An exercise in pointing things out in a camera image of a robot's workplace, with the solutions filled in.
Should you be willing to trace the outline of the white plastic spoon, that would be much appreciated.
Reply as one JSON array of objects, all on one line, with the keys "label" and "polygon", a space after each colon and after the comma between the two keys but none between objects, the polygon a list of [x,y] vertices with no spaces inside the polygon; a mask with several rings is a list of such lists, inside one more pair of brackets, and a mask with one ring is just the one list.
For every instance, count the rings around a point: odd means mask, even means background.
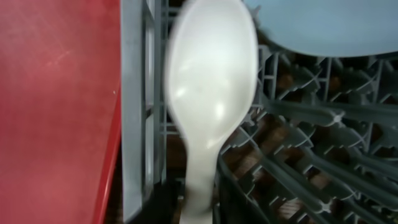
[{"label": "white plastic spoon", "polygon": [[184,3],[164,65],[165,100],[187,152],[183,224],[213,221],[218,155],[252,105],[257,73],[256,29],[241,0]]}]

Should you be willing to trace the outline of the light blue plate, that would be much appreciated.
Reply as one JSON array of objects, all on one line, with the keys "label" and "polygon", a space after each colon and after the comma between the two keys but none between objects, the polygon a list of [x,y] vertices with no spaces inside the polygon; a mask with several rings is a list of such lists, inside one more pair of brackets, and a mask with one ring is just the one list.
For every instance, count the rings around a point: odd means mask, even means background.
[{"label": "light blue plate", "polygon": [[397,51],[397,0],[244,0],[276,45],[321,57]]}]

